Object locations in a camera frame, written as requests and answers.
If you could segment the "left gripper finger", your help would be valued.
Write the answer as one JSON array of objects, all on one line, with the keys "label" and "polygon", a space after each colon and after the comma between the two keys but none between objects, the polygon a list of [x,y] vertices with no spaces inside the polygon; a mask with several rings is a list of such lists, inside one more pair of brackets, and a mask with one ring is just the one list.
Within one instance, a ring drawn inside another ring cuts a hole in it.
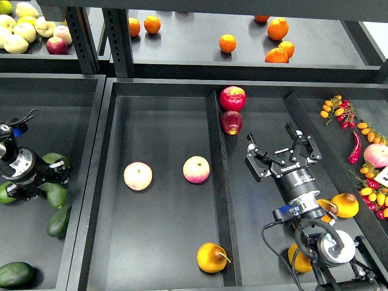
[{"label": "left gripper finger", "polygon": [[12,182],[7,182],[5,184],[5,193],[7,197],[18,200],[29,200],[30,198],[47,198],[46,192],[39,187],[23,188]]},{"label": "left gripper finger", "polygon": [[54,163],[49,163],[45,178],[52,184],[67,184],[72,174],[71,164],[64,160],[58,159]]}]

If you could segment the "yellow pear under arm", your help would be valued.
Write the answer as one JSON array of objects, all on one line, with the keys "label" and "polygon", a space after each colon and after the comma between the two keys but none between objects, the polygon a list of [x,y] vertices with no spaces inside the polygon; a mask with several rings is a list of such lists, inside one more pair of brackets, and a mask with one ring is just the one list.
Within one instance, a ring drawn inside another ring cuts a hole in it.
[{"label": "yellow pear under arm", "polygon": [[337,216],[338,206],[327,199],[318,199],[317,202],[326,212],[326,214],[321,218],[321,220],[329,223],[331,226],[334,225],[336,218],[332,218],[330,215],[328,215],[328,213]]}]

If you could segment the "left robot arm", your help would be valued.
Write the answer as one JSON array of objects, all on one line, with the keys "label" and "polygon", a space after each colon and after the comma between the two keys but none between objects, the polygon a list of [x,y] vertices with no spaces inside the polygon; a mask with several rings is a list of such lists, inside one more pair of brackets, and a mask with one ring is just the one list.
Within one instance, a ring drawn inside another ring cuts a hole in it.
[{"label": "left robot arm", "polygon": [[70,161],[59,153],[39,156],[16,142],[16,137],[28,130],[27,122],[39,113],[40,109],[35,108],[22,118],[1,122],[1,177],[6,180],[1,185],[1,203],[42,197],[60,209],[68,194]]}]

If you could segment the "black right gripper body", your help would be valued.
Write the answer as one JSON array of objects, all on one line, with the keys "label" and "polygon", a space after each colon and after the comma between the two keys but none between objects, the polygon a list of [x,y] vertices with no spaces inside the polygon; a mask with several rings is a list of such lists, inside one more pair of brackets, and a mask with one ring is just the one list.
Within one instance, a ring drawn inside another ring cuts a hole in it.
[{"label": "black right gripper body", "polygon": [[321,192],[308,161],[306,157],[299,156],[284,165],[273,162],[270,166],[275,184],[288,205],[298,199],[314,199]]}]

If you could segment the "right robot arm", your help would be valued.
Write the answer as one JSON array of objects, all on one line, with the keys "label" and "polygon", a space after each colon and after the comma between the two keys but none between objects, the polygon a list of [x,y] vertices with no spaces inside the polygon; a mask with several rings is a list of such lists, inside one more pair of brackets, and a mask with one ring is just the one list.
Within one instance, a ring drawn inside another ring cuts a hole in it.
[{"label": "right robot arm", "polygon": [[318,204],[321,190],[310,169],[322,156],[311,135],[305,135],[288,122],[285,128],[293,141],[291,148],[274,153],[262,150],[251,133],[245,164],[256,181],[273,178],[285,205],[273,211],[274,221],[263,231],[284,224],[293,226],[296,250],[285,263],[298,290],[296,259],[307,258],[317,281],[317,290],[387,290],[387,275],[363,236],[352,238],[335,230],[337,216]]}]

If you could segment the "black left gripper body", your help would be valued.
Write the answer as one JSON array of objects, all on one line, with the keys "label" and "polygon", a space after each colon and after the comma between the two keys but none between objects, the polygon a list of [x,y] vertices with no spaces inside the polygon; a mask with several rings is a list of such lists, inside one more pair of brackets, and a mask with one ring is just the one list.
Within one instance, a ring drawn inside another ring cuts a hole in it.
[{"label": "black left gripper body", "polygon": [[15,172],[7,180],[21,189],[36,190],[49,179],[49,164],[28,148],[17,148],[8,164]]}]

